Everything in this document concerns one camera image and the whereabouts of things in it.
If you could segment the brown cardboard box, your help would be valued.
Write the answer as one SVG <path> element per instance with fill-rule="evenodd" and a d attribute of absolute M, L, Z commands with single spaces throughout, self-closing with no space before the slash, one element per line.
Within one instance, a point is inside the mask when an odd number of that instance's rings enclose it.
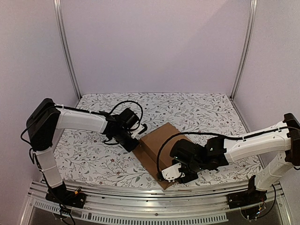
<path fill-rule="evenodd" d="M 140 139 L 140 145 L 132 152 L 140 161 L 146 171 L 157 181 L 157 155 L 162 144 L 172 135 L 179 133 L 179 130 L 171 123 L 166 123 Z M 159 157 L 160 170 L 172 165 L 170 151 L 173 145 L 180 139 L 189 140 L 185 135 L 179 135 L 170 140 L 163 148 Z"/>

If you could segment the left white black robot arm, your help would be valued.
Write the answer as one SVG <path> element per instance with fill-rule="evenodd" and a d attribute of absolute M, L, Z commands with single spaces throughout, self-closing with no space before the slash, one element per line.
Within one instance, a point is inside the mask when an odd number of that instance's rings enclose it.
<path fill-rule="evenodd" d="M 100 133 L 106 136 L 104 144 L 120 145 L 127 152 L 133 151 L 139 141 L 137 135 L 147 130 L 147 125 L 126 108 L 120 114 L 112 112 L 93 112 L 58 105 L 51 98 L 45 98 L 26 121 L 30 146 L 29 156 L 33 164 L 42 173 L 48 187 L 46 199 L 60 205 L 82 208 L 86 194 L 79 187 L 75 191 L 67 189 L 59 173 L 54 154 L 53 137 L 56 130 L 74 129 Z"/>

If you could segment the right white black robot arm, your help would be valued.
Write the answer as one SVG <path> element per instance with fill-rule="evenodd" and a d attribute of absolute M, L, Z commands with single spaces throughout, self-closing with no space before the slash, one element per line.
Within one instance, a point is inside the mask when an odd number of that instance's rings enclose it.
<path fill-rule="evenodd" d="M 216 170 L 242 158 L 275 151 L 276 157 L 248 180 L 247 190 L 227 195 L 229 208 L 239 208 L 265 201 L 269 187 L 300 165 L 300 123 L 293 114 L 285 114 L 283 121 L 270 128 L 241 137 L 213 135 L 204 146 L 180 139 L 171 149 L 172 166 L 164 170 L 163 177 L 188 183 L 197 179 L 201 170 Z"/>

